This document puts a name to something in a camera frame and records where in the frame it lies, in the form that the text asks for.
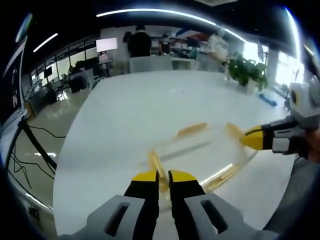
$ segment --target gray gripper housing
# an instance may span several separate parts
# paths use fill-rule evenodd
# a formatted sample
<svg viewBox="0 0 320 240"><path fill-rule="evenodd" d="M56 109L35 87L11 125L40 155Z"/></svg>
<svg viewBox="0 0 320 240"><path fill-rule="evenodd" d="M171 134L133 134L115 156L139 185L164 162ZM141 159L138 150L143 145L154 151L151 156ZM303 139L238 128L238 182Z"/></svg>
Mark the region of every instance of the gray gripper housing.
<svg viewBox="0 0 320 240"><path fill-rule="evenodd" d="M86 226L59 240L132 240L145 200L116 195L92 212ZM278 234L256 230L244 223L235 207L214 193L185 198L199 240L273 240Z"/></svg>

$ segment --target white table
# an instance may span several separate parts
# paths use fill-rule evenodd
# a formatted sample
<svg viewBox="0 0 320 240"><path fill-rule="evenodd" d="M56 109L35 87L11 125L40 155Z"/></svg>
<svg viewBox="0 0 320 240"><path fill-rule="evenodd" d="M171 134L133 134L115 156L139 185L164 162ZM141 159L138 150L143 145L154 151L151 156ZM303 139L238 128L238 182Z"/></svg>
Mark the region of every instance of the white table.
<svg viewBox="0 0 320 240"><path fill-rule="evenodd" d="M278 106L273 108L255 95L230 89L223 78L221 73L160 71L100 82L74 119L60 153L53 189L58 235L75 233L91 212L122 195L149 147L181 128L231 122L246 130L287 114L276 94ZM293 163L293 155L259 152L215 193L237 207L247 224L262 229L283 197ZM164 221L165 232L174 234L168 224ZM155 235L163 238L161 232L156 228Z"/></svg>
<svg viewBox="0 0 320 240"><path fill-rule="evenodd" d="M178 62L179 66L184 66L185 70L198 70L200 66L200 62L197 60L189 59L189 58L181 58L181 57L173 57L172 64L174 62Z"/></svg>

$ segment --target black jacket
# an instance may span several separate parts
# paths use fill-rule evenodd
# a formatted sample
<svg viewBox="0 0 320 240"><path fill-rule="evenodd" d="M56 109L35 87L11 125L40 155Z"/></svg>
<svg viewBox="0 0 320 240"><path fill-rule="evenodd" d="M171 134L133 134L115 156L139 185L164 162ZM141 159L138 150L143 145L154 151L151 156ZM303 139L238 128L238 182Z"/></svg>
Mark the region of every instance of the black jacket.
<svg viewBox="0 0 320 240"><path fill-rule="evenodd" d="M128 42L128 51L131 58L150 56L151 38L144 32L136 32Z"/></svg>

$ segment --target green leaves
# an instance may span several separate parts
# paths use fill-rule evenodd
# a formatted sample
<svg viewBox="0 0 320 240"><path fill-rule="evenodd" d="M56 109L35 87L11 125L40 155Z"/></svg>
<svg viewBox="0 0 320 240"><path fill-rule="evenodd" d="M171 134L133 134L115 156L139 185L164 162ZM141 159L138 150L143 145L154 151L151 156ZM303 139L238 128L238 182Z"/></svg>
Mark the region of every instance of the green leaves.
<svg viewBox="0 0 320 240"><path fill-rule="evenodd" d="M235 52L229 61L230 77L238 81L245 87L249 79L257 82L259 92L268 86L268 80L265 75L266 65L257 63L254 60L247 60L242 54Z"/></svg>

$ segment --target potted plant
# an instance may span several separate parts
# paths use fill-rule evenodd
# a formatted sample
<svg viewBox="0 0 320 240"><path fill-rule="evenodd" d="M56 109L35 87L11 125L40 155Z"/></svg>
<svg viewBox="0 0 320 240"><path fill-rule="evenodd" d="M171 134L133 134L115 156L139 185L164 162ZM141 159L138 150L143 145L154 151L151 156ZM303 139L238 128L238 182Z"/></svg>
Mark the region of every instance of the potted plant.
<svg viewBox="0 0 320 240"><path fill-rule="evenodd" d="M235 52L229 61L230 77L244 87L247 93L252 93L256 87L261 92L268 86L265 70L265 64L247 60L238 52Z"/></svg>

